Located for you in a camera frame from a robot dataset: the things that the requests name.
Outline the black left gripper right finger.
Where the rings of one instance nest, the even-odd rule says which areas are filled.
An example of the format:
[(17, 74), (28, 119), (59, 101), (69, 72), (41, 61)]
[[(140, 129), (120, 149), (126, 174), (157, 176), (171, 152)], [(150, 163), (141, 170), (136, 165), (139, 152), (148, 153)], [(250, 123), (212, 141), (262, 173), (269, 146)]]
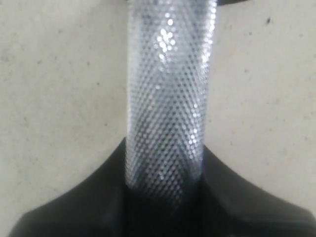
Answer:
[(247, 181), (203, 148), (200, 237), (314, 237), (316, 218)]

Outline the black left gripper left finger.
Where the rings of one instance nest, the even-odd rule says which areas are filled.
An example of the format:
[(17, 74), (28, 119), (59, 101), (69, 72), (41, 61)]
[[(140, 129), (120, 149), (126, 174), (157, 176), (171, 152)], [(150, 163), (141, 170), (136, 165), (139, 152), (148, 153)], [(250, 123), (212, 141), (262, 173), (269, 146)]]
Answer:
[(123, 237), (125, 140), (77, 186), (17, 221), (11, 237)]

